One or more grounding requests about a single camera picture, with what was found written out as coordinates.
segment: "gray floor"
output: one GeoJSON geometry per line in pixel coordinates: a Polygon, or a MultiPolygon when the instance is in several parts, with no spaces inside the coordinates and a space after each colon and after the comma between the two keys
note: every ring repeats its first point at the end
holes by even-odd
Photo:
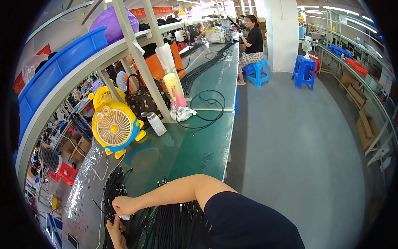
{"type": "Polygon", "coordinates": [[[357,135],[319,79],[310,91],[290,77],[238,87],[225,182],[289,218],[306,248],[354,248],[365,216],[357,135]]]}

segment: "red plastic stool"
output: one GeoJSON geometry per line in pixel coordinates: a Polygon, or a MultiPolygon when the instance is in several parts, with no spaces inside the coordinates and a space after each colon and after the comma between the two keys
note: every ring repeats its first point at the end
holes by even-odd
{"type": "Polygon", "coordinates": [[[62,162],[61,168],[57,172],[60,178],[62,178],[69,186],[73,185],[74,179],[77,175],[77,170],[62,162]]]}
{"type": "Polygon", "coordinates": [[[180,43],[177,45],[177,47],[178,47],[178,51],[181,51],[181,50],[183,50],[184,48],[186,48],[187,46],[186,46],[185,42],[180,42],[180,43]]]}
{"type": "Polygon", "coordinates": [[[59,183],[59,175],[58,174],[53,174],[51,170],[48,171],[49,176],[54,179],[54,181],[58,184],[59,183]]]}

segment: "white desk fan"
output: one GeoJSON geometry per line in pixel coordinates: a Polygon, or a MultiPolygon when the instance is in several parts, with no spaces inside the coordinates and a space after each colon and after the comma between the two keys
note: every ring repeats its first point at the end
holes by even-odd
{"type": "Polygon", "coordinates": [[[310,58],[310,51],[312,50],[312,47],[310,46],[310,42],[305,40],[301,44],[302,50],[305,52],[304,58],[309,59],[310,58]]]}

